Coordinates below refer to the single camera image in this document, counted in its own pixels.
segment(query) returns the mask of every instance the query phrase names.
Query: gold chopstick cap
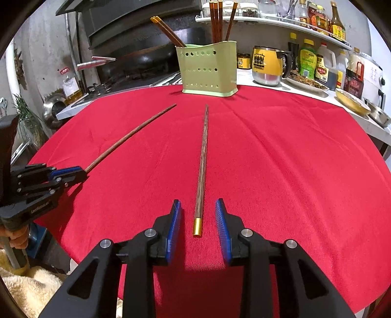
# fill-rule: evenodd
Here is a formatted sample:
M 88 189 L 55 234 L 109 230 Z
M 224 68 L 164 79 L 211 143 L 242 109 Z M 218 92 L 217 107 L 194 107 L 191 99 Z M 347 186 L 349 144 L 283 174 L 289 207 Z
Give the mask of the gold chopstick cap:
M 201 237 L 202 236 L 202 219 L 196 217 L 194 219 L 193 225 L 193 237 Z

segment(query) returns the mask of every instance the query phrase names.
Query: yellow bowl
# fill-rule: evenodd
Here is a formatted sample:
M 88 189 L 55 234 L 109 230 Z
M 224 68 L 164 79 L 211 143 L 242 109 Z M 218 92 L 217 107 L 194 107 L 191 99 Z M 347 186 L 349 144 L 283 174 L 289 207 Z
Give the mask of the yellow bowl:
M 365 105 L 365 103 L 356 96 L 345 92 L 342 89 L 335 89 L 335 92 L 339 101 L 355 113 L 364 116 L 368 115 L 371 112 L 369 106 Z

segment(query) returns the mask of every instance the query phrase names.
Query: plate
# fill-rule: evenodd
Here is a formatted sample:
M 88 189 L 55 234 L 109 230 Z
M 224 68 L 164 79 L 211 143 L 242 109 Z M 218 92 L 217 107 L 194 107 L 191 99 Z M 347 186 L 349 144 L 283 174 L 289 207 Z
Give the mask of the plate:
M 291 79 L 289 77 L 286 78 L 286 81 L 302 90 L 305 90 L 307 92 L 311 92 L 311 93 L 315 93 L 315 94 L 319 94 L 319 93 L 323 93 L 323 92 L 326 92 L 329 90 L 329 88 L 327 86 L 324 86 L 324 89 L 319 89 L 317 87 L 313 87 L 313 86 L 310 86 L 310 85 L 307 85 L 307 84 L 303 84 L 303 83 L 300 83 L 298 81 L 295 81 L 294 79 Z
M 335 93 L 337 94 L 338 100 L 355 113 L 363 116 L 368 115 L 371 112 L 369 106 L 365 105 L 365 103 L 356 96 L 345 92 L 342 89 L 335 89 Z

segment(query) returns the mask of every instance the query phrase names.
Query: human hand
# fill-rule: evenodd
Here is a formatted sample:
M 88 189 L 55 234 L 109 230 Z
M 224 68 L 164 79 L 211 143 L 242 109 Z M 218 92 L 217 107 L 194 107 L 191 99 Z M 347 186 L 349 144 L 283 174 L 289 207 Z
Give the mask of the human hand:
M 12 248 L 25 249 L 29 244 L 29 227 L 26 225 L 18 231 L 10 232 L 4 226 L 0 225 L 0 236 L 9 237 L 9 245 Z

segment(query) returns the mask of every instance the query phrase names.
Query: green bottle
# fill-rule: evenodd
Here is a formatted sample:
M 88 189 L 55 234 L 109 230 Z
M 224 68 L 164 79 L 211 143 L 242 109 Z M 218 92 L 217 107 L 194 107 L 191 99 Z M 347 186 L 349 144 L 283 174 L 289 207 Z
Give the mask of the green bottle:
M 316 69 L 316 52 L 314 49 L 314 41 L 304 39 L 304 45 L 300 50 L 300 75 L 314 80 Z

